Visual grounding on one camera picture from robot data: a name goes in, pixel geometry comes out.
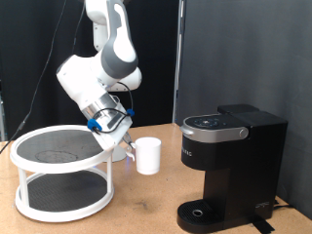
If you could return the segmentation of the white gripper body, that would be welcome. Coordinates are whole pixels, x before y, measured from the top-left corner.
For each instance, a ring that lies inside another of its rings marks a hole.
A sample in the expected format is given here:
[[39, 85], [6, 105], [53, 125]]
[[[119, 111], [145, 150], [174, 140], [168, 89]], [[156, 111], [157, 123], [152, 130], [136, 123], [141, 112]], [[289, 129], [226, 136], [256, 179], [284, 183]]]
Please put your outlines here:
[[91, 131], [104, 151], [110, 151], [119, 144], [132, 125], [132, 119], [121, 111], [103, 112], [91, 120]]

